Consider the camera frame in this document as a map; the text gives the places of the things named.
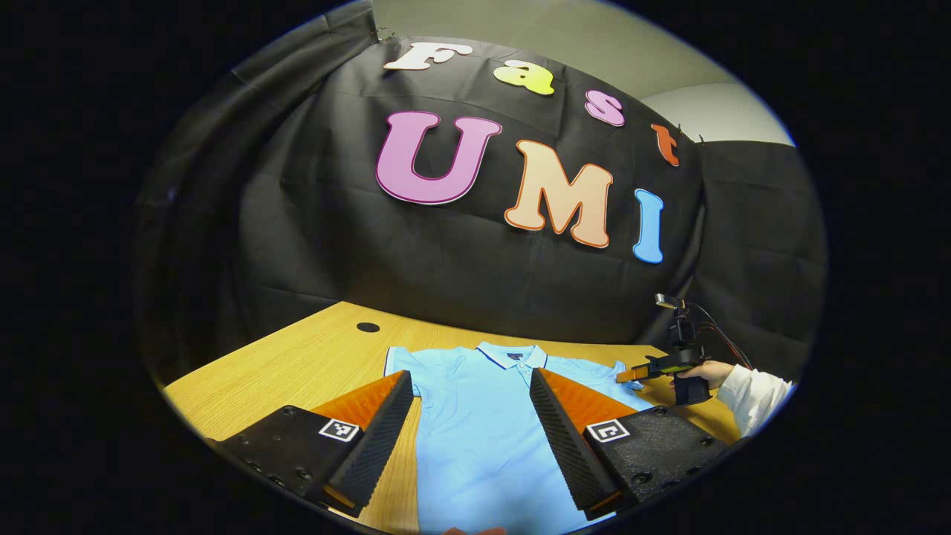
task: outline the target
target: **ceiling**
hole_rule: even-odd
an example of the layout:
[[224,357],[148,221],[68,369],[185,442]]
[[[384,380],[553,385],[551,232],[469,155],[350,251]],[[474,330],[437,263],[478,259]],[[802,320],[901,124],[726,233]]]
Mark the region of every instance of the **ceiling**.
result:
[[527,50],[636,99],[738,84],[701,52],[624,8],[597,0],[373,0],[382,36],[455,37]]

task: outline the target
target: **pink letter u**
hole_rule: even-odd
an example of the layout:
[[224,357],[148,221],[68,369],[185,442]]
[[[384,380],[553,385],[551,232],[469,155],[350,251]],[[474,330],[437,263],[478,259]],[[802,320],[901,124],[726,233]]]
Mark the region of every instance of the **pink letter u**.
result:
[[445,176],[428,178],[414,170],[422,136],[439,124],[439,116],[426,111],[400,111],[390,115],[390,133],[377,160],[377,182],[384,191],[403,201],[441,205],[466,194],[476,182],[482,155],[491,136],[502,131],[495,121],[477,117],[456,119],[462,139],[453,166]]

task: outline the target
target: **white sleeve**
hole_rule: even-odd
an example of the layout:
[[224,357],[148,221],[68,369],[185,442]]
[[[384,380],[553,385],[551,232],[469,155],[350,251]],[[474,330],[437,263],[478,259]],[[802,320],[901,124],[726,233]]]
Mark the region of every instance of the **white sleeve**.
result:
[[716,397],[733,412],[740,436],[747,437],[769,419],[792,389],[792,382],[775,375],[734,366]]

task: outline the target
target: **polo shirt collar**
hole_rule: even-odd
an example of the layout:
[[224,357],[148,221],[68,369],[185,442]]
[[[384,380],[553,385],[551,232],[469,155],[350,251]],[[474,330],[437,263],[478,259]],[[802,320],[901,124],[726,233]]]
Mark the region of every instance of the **polo shirt collar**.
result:
[[[548,364],[548,355],[539,346],[506,347],[483,342],[478,345],[477,349],[489,360],[505,369],[519,364],[528,367],[545,367]],[[510,357],[509,354],[519,355],[521,358],[516,360]]]

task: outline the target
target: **black fabric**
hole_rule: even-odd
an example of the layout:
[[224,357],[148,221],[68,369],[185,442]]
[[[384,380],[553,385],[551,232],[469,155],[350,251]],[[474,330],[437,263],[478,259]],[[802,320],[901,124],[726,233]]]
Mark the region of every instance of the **black fabric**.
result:
[[[658,292],[700,303],[754,364],[798,377],[821,309],[825,242],[794,148],[701,147],[620,90],[542,56],[445,37],[378,41],[373,27],[369,3],[356,3],[284,35],[196,105],[160,155],[143,195],[137,284],[146,357],[175,365],[164,381],[339,301],[513,336],[663,347],[670,315],[653,304]],[[382,67],[418,41],[474,51],[426,70]],[[551,71],[554,94],[495,79],[510,59]],[[622,128],[585,111],[592,89],[622,103]],[[386,118],[405,110],[441,120],[419,148],[423,176],[450,168],[457,118],[502,125],[465,196],[422,206],[377,184]],[[679,167],[651,124],[676,139]],[[521,139],[555,149],[569,180],[588,163],[612,174],[606,248],[551,222],[506,223]],[[637,188],[665,204],[660,264],[632,254]],[[548,220],[544,204],[541,213]]]

